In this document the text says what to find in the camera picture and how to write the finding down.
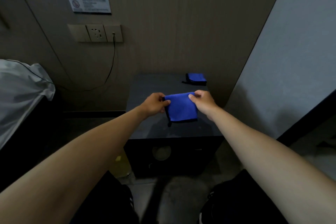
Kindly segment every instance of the folded blue cloth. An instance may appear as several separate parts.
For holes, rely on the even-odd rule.
[[[185,84],[191,84],[196,86],[206,86],[207,80],[204,78],[203,74],[197,74],[197,73],[187,73],[185,74],[185,80],[186,82],[183,82]]]
[[[182,123],[197,121],[197,107],[189,99],[189,94],[195,95],[194,92],[188,92],[164,97],[163,100],[170,100],[170,104],[165,107],[169,127],[172,122]]]

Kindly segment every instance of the person's left arm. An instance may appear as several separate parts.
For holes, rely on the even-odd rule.
[[[170,100],[144,103],[82,134],[0,193],[0,223],[69,223],[139,124]]]

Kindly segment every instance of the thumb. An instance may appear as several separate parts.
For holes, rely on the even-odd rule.
[[[193,94],[189,94],[188,97],[193,103],[196,103],[198,101],[198,99]]]
[[[167,106],[167,105],[169,105],[169,104],[170,104],[170,100],[165,100],[165,101],[162,102],[162,105],[163,105],[163,106]]]

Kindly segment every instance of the hand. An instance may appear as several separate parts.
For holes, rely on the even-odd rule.
[[[210,95],[210,92],[197,90],[195,91],[195,96],[189,94],[189,98],[192,102],[195,103],[197,109],[203,112],[209,118],[209,120],[212,120],[212,111],[219,107],[216,105],[215,100],[213,100],[212,96]]]
[[[152,93],[146,100],[140,105],[145,112],[146,118],[153,116],[159,112],[165,112],[165,106],[170,104],[170,100],[162,101],[165,95],[163,93]]]

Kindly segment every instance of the bottle of yellow liquid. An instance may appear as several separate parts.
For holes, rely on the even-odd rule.
[[[126,177],[131,174],[132,168],[126,156],[124,149],[111,164],[109,171],[115,178]]]

